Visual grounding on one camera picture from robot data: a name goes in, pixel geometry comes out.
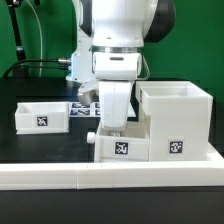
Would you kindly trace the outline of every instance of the black surface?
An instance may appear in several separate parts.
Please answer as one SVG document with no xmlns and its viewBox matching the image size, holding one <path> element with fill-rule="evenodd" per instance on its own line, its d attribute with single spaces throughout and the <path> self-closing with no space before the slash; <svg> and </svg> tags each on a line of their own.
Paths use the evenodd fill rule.
<svg viewBox="0 0 224 224">
<path fill-rule="evenodd" d="M 63 79 L 0 80 L 0 162 L 92 162 L 93 145 L 88 131 L 96 131 L 99 119 L 71 118 L 69 133 L 16 135 L 14 113 L 18 102 L 78 101 L 76 90 Z"/>
<path fill-rule="evenodd" d="M 68 134 L 17 136 L 17 102 L 76 101 L 63 79 L 0 79 L 0 161 L 91 162 L 86 133 L 98 119 L 71 120 Z M 224 110 L 213 106 L 210 141 L 224 151 Z M 0 223 L 224 223 L 224 187 L 0 191 Z"/>
</svg>

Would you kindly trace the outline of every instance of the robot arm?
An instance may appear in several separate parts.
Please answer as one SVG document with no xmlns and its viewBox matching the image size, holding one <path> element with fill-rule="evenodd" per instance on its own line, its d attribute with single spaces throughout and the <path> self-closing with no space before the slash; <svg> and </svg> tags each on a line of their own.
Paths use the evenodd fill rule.
<svg viewBox="0 0 224 224">
<path fill-rule="evenodd" d="M 73 3 L 78 43 L 72 70 L 79 75 L 76 79 L 84 83 L 79 89 L 80 99 L 89 103 L 94 88 L 99 90 L 102 127 L 112 132 L 122 131 L 132 86 L 142 69 L 139 51 L 144 41 L 158 42 L 172 29 L 173 2 L 73 0 Z M 85 55 L 90 48 L 92 52 Z"/>
</svg>

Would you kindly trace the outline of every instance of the large white box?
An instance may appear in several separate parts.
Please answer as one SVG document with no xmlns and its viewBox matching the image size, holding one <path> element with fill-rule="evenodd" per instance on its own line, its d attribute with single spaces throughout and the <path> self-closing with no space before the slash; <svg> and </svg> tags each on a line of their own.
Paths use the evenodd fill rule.
<svg viewBox="0 0 224 224">
<path fill-rule="evenodd" d="M 137 82 L 149 161 L 206 160 L 212 96 L 190 82 Z"/>
<path fill-rule="evenodd" d="M 68 102 L 18 103 L 15 113 L 17 134 L 69 131 Z"/>
</svg>

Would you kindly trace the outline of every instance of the green wall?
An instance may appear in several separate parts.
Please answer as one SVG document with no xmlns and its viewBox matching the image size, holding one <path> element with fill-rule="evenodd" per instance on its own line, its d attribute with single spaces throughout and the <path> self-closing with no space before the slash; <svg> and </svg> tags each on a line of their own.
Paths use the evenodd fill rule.
<svg viewBox="0 0 224 224">
<path fill-rule="evenodd" d="M 146 44 L 145 57 L 153 78 L 183 78 L 195 82 L 224 106 L 224 1 L 174 0 L 176 25 L 159 44 Z M 44 57 L 69 57 L 75 50 L 75 21 L 71 0 L 42 0 L 36 7 L 44 36 Z M 16 10 L 27 57 L 39 58 L 37 23 L 24 0 Z M 0 0 L 0 74 L 16 61 L 6 3 Z M 44 76 L 65 76 L 44 71 Z"/>
</svg>

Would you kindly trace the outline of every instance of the white box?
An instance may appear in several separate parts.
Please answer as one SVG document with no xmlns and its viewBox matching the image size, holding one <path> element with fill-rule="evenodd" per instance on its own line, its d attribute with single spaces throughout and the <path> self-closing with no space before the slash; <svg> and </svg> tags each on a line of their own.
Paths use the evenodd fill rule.
<svg viewBox="0 0 224 224">
<path fill-rule="evenodd" d="M 95 136 L 94 162 L 149 160 L 149 136 L 143 122 L 127 122 L 121 136 L 110 136 L 100 123 Z"/>
<path fill-rule="evenodd" d="M 149 161 L 206 160 L 212 96 L 190 82 L 137 82 Z"/>
<path fill-rule="evenodd" d="M 17 134 L 69 131 L 68 102 L 18 103 L 15 113 Z"/>
</svg>

